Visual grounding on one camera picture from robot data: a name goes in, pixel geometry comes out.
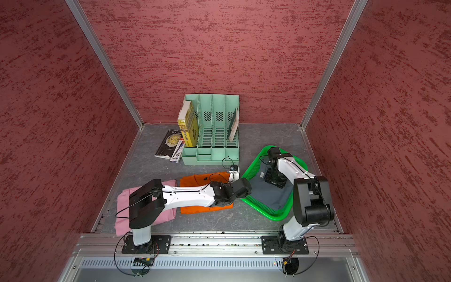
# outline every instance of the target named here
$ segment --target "ventilation grille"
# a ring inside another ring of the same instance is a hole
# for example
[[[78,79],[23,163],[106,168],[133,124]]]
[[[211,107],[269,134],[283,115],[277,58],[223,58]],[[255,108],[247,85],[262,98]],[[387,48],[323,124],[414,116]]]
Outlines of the ventilation grille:
[[[211,121],[212,120],[212,112],[210,112],[210,111],[203,112],[203,118],[205,121]]]
[[[227,120],[228,120],[228,122],[231,122],[232,121],[232,119],[233,119],[233,112],[228,112],[227,113]]]
[[[224,113],[219,111],[216,113],[216,121],[224,121]]]
[[[134,258],[116,258],[119,268],[143,268],[133,266]],[[280,258],[157,258],[153,269],[280,269]],[[84,258],[80,268],[116,268],[113,258]]]

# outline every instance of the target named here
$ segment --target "gray cloth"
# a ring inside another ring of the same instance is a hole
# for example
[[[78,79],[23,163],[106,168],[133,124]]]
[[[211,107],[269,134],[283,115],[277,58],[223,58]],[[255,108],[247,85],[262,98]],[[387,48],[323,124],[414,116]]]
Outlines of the gray cloth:
[[[268,157],[262,157],[262,161],[268,163]],[[287,181],[285,187],[281,189],[265,182],[265,174],[269,166],[263,162],[260,162],[260,170],[249,181],[252,186],[251,196],[273,210],[282,209],[293,191],[293,184]]]

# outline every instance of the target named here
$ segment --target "aluminum frame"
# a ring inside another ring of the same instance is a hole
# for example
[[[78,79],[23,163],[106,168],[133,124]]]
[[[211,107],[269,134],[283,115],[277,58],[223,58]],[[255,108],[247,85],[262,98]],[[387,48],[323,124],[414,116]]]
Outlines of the aluminum frame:
[[[335,67],[337,66],[337,63],[340,60],[341,54],[343,54],[343,50],[348,44],[349,38],[351,37],[351,34],[354,31],[357,22],[359,21],[360,15],[364,10],[367,1],[368,0],[355,0],[354,4],[352,5],[345,25],[341,30],[340,36],[338,37],[337,43],[335,44],[335,48],[332,51],[331,57],[327,63],[326,68],[324,69],[321,80],[319,81],[318,87],[313,94],[312,100],[307,107],[307,111],[305,112],[304,117],[302,118],[301,129],[305,130],[307,128],[307,124],[312,118],[313,112],[315,111],[319,100],[321,99],[324,89],[326,89],[327,83],[329,82],[329,79],[331,78]]]
[[[110,58],[108,58],[105,49],[103,49],[103,46],[100,43],[99,38],[94,32],[94,29],[92,28],[91,24],[89,23],[89,20],[86,17],[86,14],[83,11],[83,8],[81,7],[80,3],[78,2],[78,0],[65,0],[65,1],[69,6],[70,11],[74,15],[75,20],[77,20],[78,25],[83,30],[83,33],[85,34],[86,38],[88,39],[89,43],[91,44],[92,48],[97,54],[97,57],[99,58],[103,67],[105,68],[106,73],[109,75],[111,81],[113,82],[114,86],[119,92],[119,95],[121,96],[122,100],[127,106],[127,109],[130,111],[130,114],[132,115],[136,124],[140,129],[142,129],[144,127],[143,119],[139,115],[138,110],[136,109],[132,99],[127,93],[124,84],[122,83],[122,81],[119,78],[119,75],[114,69],[113,63],[111,62]]]
[[[168,254],[160,254],[166,259],[178,257],[199,258],[282,258],[286,254],[263,254],[261,236],[276,235],[275,231],[250,232],[250,231],[210,231],[210,232],[185,232],[185,233],[158,233],[155,235],[172,236]],[[355,282],[368,282],[364,272],[360,253],[355,246],[351,234],[337,234],[328,230],[315,230],[320,244],[319,257],[343,257],[348,261],[351,276]],[[106,233],[85,233],[75,246],[58,282],[72,282],[83,259],[86,257],[112,257],[116,244],[121,237]],[[307,238],[310,253],[295,255],[295,257],[315,257],[318,242],[313,238]],[[117,248],[116,257],[136,257],[132,254],[122,254],[124,246],[121,241]],[[140,254],[139,257],[153,257],[153,254]]]

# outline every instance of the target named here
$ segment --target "small book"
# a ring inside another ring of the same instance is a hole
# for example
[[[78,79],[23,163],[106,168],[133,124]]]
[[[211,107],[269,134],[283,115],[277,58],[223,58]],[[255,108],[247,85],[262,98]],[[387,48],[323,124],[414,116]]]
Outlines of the small book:
[[[227,138],[229,139],[229,142],[233,141],[233,138],[235,137],[236,131],[238,129],[238,108],[235,108],[235,113],[233,114],[232,121],[229,125],[229,134],[227,135]]]
[[[155,156],[170,160],[175,152],[180,138],[182,138],[182,133],[180,130],[168,130],[168,133],[166,133],[166,137],[158,147]]]
[[[185,147],[185,141],[183,138],[180,138],[179,143],[177,144],[177,147],[175,147],[175,152],[172,155],[172,158],[170,158],[170,162],[179,163],[180,159],[182,158],[182,152],[183,148]]]

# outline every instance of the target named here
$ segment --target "black mounting plate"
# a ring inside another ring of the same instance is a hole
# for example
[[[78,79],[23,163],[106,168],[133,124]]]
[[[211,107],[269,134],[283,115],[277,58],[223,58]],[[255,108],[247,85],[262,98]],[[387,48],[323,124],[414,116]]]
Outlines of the black mounting plate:
[[[122,248],[123,254],[167,254],[169,252],[171,236],[170,235],[151,235],[151,240],[147,244],[135,246],[133,244],[133,235],[125,238],[125,244]]]
[[[277,236],[262,236],[263,254],[286,254],[290,255],[293,250],[295,254],[308,254],[308,246],[305,238],[299,241],[287,241],[280,246]]]

